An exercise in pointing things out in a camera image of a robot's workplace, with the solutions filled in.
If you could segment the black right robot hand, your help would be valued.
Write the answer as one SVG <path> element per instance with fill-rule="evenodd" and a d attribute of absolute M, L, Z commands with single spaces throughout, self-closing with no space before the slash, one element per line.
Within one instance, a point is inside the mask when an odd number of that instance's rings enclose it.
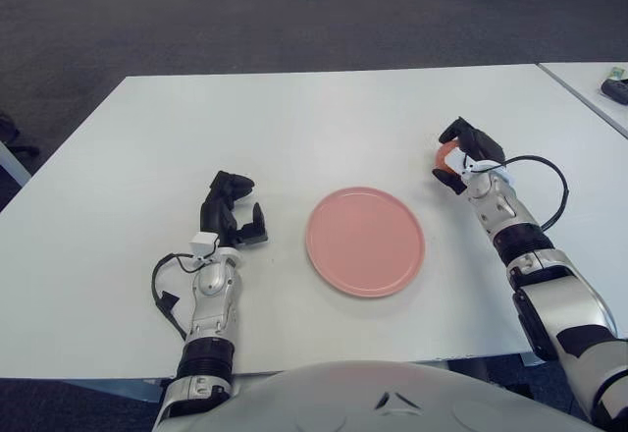
<path fill-rule="evenodd" d="M 432 174 L 456 194 L 466 191 L 474 171 L 486 170 L 505 161 L 501 146 L 461 117 L 442 132 L 439 143 L 441 147 Z"/>

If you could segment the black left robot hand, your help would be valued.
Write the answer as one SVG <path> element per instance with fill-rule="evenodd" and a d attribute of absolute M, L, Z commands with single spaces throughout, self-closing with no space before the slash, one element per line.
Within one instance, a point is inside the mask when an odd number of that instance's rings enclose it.
<path fill-rule="evenodd" d="M 200 208 L 200 231 L 218 236 L 219 247 L 264 243 L 268 240 L 265 218 L 258 202 L 253 205 L 252 221 L 240 228 L 233 214 L 235 203 L 252 193 L 255 183 L 238 174 L 219 171 Z"/>

